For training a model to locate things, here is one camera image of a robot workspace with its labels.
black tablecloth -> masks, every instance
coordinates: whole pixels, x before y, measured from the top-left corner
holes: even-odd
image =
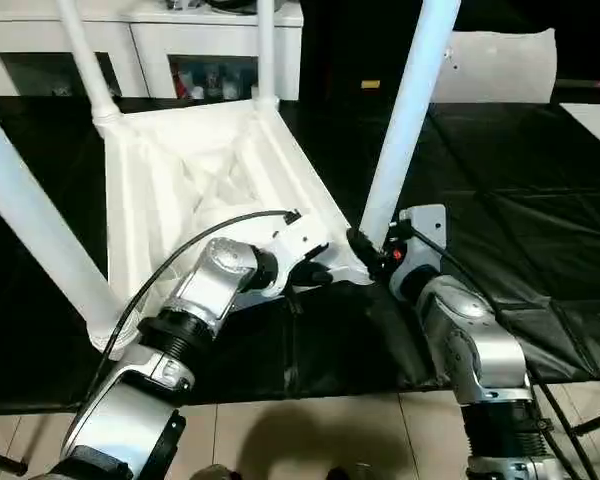
[[[127,112],[183,105],[121,102]],[[280,110],[356,225],[387,118]],[[104,152],[89,105],[0,98],[0,124],[105,272]],[[399,206],[431,202],[446,205],[450,251],[491,288],[545,379],[600,379],[600,142],[558,106],[432,106]],[[277,301],[231,315],[191,403],[443,386],[417,319],[382,287],[299,298],[302,314]],[[0,412],[75,408],[97,358],[79,315],[0,218]]]

tile floor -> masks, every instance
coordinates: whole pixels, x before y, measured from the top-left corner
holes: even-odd
[[[570,421],[600,414],[600,383],[552,390]],[[242,472],[245,480],[322,480],[334,465],[357,464],[373,465],[382,480],[464,478],[468,448],[450,392],[204,405],[182,413],[187,429],[170,480],[188,480],[212,463]],[[71,418],[0,417],[0,452],[28,458],[28,477],[46,472]],[[575,459],[566,435],[559,428],[555,435]],[[600,477],[600,430],[582,441]],[[0,473],[0,480],[14,479]]]

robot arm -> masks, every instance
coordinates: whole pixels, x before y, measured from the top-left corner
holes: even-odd
[[[401,212],[400,221],[444,248],[443,206],[414,207]],[[415,306],[436,369],[449,377],[471,446],[468,478],[561,480],[561,466],[544,446],[547,421],[536,411],[520,343],[487,302],[442,275],[440,256],[415,237],[389,284]]]
[[[228,238],[209,241],[195,267],[131,345],[71,425],[61,462],[50,472],[74,480],[164,478],[185,419],[177,408],[222,328],[236,296],[276,296],[294,268],[327,247],[310,216],[278,232],[263,249]]]

black plastic sheet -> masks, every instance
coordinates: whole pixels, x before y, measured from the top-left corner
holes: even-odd
[[[387,118],[284,103],[281,114],[356,225]],[[105,271],[104,152],[89,105],[0,98],[0,123]],[[557,106],[433,106],[399,206],[430,202],[446,205],[450,251],[545,379],[600,379],[600,142]],[[282,300],[231,315],[191,403],[444,385],[417,319],[382,287],[336,284],[299,302],[301,313]],[[0,412],[74,409],[97,360],[77,312],[0,219]]]

wire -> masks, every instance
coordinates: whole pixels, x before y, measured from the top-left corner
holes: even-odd
[[[542,415],[540,412],[540,404],[538,403],[538,396],[536,395],[536,391],[533,388],[531,389],[531,397],[533,399],[534,406],[537,408],[537,411],[540,413],[540,415]],[[578,474],[578,472],[576,472],[575,468],[573,467],[573,464],[566,457],[565,453],[562,451],[562,449],[558,445],[558,442],[556,442],[556,439],[553,437],[549,429],[543,428],[541,431],[542,436],[547,442],[547,445],[549,445],[549,448],[553,451],[556,458],[564,468],[565,472],[569,475],[569,478],[571,478],[571,480],[579,480],[580,475]]]
[[[276,216],[285,216],[289,214],[294,214],[294,212],[290,212],[288,210],[264,210],[261,212],[253,212],[247,213],[246,215],[240,215],[238,217],[231,218],[229,220],[225,220],[213,227],[210,227],[203,232],[199,233],[195,237],[187,240],[185,243],[180,245],[157,269],[153,274],[149,277],[149,279],[144,282],[140,290],[133,296],[133,298],[129,301],[125,309],[122,311],[120,318],[118,319],[118,323],[114,327],[111,335],[109,336],[109,340],[107,341],[107,345],[102,351],[102,355],[100,357],[100,362],[98,363],[98,367],[96,368],[95,373],[93,374],[93,378],[91,379],[91,383],[89,384],[89,388],[87,389],[87,394],[85,395],[85,401],[91,398],[93,395],[98,383],[100,381],[100,377],[102,375],[102,371],[104,370],[105,365],[107,364],[107,360],[109,355],[111,355],[111,351],[113,350],[113,346],[118,340],[118,336],[120,332],[124,328],[124,325],[127,323],[127,319],[131,312],[136,308],[142,297],[147,293],[147,291],[151,288],[151,286],[158,280],[160,275],[169,268],[169,266],[182,255],[186,250],[191,248],[193,245],[198,243],[203,238],[211,235],[212,233],[217,232],[218,230],[228,227],[230,225],[244,222],[245,220],[251,220],[252,218],[260,218],[260,217],[276,217]]]
[[[411,233],[413,234],[414,237],[416,237],[418,240],[420,240],[422,243],[427,245],[429,248],[431,248],[436,253],[438,253],[442,258],[444,258],[450,264],[452,264],[469,281],[469,283],[472,284],[472,286],[478,291],[478,293],[480,293],[480,295],[482,295],[484,297],[484,299],[487,301],[487,303],[493,310],[493,313],[495,315],[495,318],[496,318],[496,321],[498,322],[498,324],[500,324],[502,326],[502,328],[504,328],[505,330],[507,330],[508,332],[513,334],[511,325],[509,324],[507,318],[503,315],[502,310],[500,309],[500,306],[498,305],[498,303],[495,301],[493,296],[485,288],[482,287],[482,285],[476,279],[476,277],[467,268],[464,267],[462,262],[460,262],[456,257],[454,257],[451,253],[447,252],[444,248],[442,248],[440,245],[435,243],[429,237],[427,237],[423,233],[421,233],[418,230],[416,230],[415,228],[413,228],[413,226],[411,227]],[[564,428],[565,433],[567,434],[567,436],[569,437],[569,440],[571,441],[571,444],[573,445],[573,448],[575,449],[576,453],[578,454],[578,458],[582,462],[582,466],[584,467],[585,471],[587,472],[587,475],[589,476],[589,478],[591,480],[598,480],[598,475],[597,475],[595,469],[593,468],[593,465],[591,464],[591,460],[589,459],[589,456],[584,451],[584,448],[582,448],[580,439],[577,437],[577,435],[575,433],[573,433],[573,428],[571,427],[569,420],[567,420],[567,417],[564,414],[564,411],[560,407],[560,404],[554,397],[553,393],[551,392],[551,390],[549,389],[547,384],[544,383],[544,381],[542,380],[542,378],[540,376],[540,373],[538,372],[536,367],[531,364],[531,362],[527,362],[527,370],[529,372],[529,376],[540,387],[540,389],[542,390],[544,395],[547,397],[547,400],[549,401],[551,408],[556,413],[556,416],[558,417],[560,424]],[[535,399],[535,396],[533,396],[533,398],[534,398],[535,407],[538,409],[538,411],[540,411],[540,405],[538,404],[537,399]],[[548,432],[548,431],[543,432],[543,434],[544,434],[545,438],[547,438],[547,436],[551,436],[550,432]],[[571,463],[567,460],[564,452],[560,449],[560,447],[558,447],[555,440],[552,438],[550,441],[547,441],[547,443],[549,444],[549,447],[551,447],[551,449],[554,451],[556,458],[558,458],[560,463],[562,463],[562,466],[564,467],[564,469],[567,472],[571,471],[571,472],[575,473],[575,469],[573,468],[573,465],[571,465]],[[572,478],[574,480],[576,480],[579,477],[572,476]]]

